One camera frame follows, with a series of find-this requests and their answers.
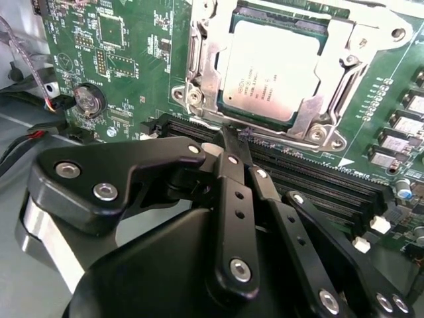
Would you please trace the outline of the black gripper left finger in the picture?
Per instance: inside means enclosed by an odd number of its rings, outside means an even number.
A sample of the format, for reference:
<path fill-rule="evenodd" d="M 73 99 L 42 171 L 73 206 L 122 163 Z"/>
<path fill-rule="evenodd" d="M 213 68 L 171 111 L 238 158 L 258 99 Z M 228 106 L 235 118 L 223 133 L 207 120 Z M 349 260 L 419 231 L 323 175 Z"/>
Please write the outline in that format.
<path fill-rule="evenodd" d="M 226 291 L 258 287 L 252 190 L 247 155 L 187 136 L 53 148 L 30 167 L 20 223 L 29 255 L 46 253 L 71 292 L 89 268 L 114 251 L 118 224 L 182 199 L 212 212 L 213 266 Z M 241 284 L 246 284 L 244 291 Z"/>

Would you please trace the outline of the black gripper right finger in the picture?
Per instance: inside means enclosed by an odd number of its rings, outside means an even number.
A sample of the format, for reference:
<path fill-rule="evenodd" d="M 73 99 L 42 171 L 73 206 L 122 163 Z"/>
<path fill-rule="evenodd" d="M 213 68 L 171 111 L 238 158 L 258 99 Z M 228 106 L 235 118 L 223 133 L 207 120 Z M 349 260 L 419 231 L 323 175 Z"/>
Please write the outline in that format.
<path fill-rule="evenodd" d="M 367 256 L 298 191 L 279 196 L 269 174 L 240 154 L 261 209 L 269 212 L 294 268 L 302 317 L 415 317 L 410 302 Z"/>

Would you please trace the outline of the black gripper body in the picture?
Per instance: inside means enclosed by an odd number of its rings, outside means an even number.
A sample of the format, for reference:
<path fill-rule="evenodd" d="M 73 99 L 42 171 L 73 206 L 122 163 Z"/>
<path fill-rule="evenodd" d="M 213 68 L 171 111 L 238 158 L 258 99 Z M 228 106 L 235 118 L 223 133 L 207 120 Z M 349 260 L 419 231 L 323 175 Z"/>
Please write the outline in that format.
<path fill-rule="evenodd" d="M 98 260 L 69 317 L 316 317 L 279 236 L 251 207 L 194 209 Z"/>

